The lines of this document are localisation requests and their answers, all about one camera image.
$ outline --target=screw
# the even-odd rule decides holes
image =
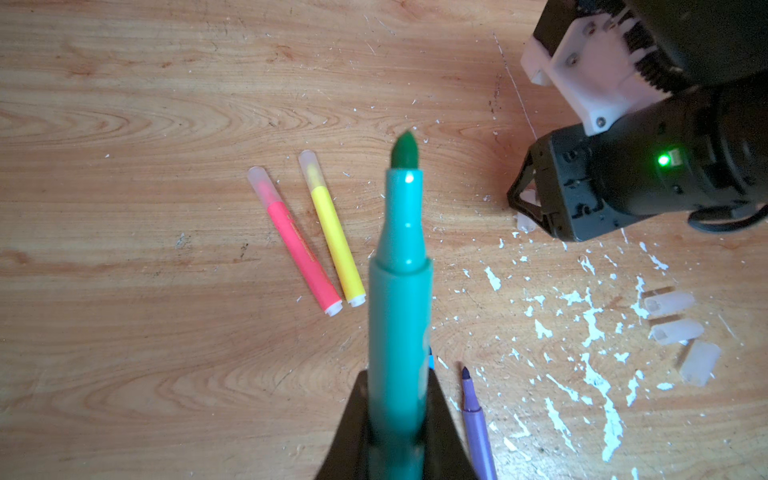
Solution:
[[[598,26],[595,25],[594,22],[589,22],[587,23],[587,26],[584,27],[584,35],[591,37],[597,30]]]

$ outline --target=purple pen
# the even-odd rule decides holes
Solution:
[[[493,452],[491,452],[491,442],[488,440],[488,430],[485,427],[485,415],[475,395],[475,385],[472,383],[467,367],[462,370],[462,387],[464,388],[462,416],[467,430],[472,466],[475,467],[475,473],[480,480],[496,480],[496,467],[493,465]]]

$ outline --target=pink highlighter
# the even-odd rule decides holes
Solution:
[[[320,308],[330,316],[336,315],[342,309],[341,297],[323,266],[310,250],[310,246],[299,233],[299,227],[293,222],[293,217],[283,203],[283,199],[280,198],[280,194],[275,190],[270,176],[262,167],[253,167],[248,170],[248,181],[259,195],[261,203],[264,204],[266,212],[288,247],[290,256],[304,275],[304,280],[310,286]]]

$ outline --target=white plastic piece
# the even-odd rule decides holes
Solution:
[[[351,299],[348,303],[352,306],[352,308],[356,306],[361,306],[366,302],[366,295],[358,295],[355,298]]]
[[[331,305],[328,308],[326,308],[326,315],[334,316],[338,312],[340,312],[342,308],[343,308],[343,306],[341,304],[341,300],[339,300],[338,302],[336,302],[333,305]]]
[[[704,325],[691,319],[661,323],[650,329],[651,338],[659,342],[660,345],[695,339],[702,333],[704,333]]]
[[[661,295],[649,296],[643,300],[645,309],[651,315],[664,316],[691,308],[696,304],[696,299],[690,293],[669,292]]]
[[[531,36],[520,60],[531,82],[554,84],[589,136],[611,128],[627,113],[669,97],[650,86],[634,67],[634,62],[653,50],[635,51],[630,58],[622,35],[634,23],[602,28],[610,23],[607,13],[577,18],[551,58],[544,45]]]
[[[520,192],[520,200],[529,202],[530,204],[541,206],[541,203],[536,199],[536,190],[528,189]],[[518,230],[521,232],[530,233],[536,230],[536,223],[523,214],[518,213]]]
[[[720,347],[714,343],[694,342],[680,367],[683,381],[693,386],[705,386],[721,352]]]

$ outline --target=teal marker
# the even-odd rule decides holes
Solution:
[[[369,275],[368,412],[372,480],[422,477],[432,261],[422,231],[422,172],[410,132],[392,149],[384,228]]]

